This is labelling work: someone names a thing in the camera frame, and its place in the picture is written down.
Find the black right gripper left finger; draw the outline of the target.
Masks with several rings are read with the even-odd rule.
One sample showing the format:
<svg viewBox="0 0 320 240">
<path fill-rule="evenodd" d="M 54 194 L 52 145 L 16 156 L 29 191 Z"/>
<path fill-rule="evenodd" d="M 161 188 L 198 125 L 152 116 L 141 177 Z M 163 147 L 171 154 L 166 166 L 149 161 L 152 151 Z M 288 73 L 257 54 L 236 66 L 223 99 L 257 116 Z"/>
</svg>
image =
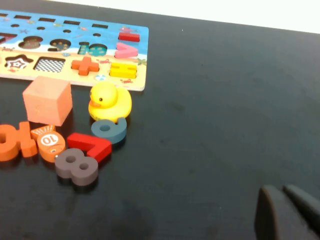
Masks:
<svg viewBox="0 0 320 240">
<path fill-rule="evenodd" d="M 258 240 L 319 239 L 319 231 L 311 228 L 283 188 L 273 185 L 259 189 L 254 230 Z"/>
</svg>

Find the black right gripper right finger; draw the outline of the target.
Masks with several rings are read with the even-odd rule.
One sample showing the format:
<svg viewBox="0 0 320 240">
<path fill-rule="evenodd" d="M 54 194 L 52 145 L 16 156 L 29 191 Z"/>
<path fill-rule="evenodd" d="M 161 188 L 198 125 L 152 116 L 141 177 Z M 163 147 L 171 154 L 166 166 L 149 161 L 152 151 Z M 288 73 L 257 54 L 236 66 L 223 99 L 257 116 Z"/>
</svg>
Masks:
<svg viewBox="0 0 320 240">
<path fill-rule="evenodd" d="M 288 184 L 283 187 L 284 193 L 293 202 L 311 228 L 320 231 L 320 200 L 303 189 Z"/>
</svg>

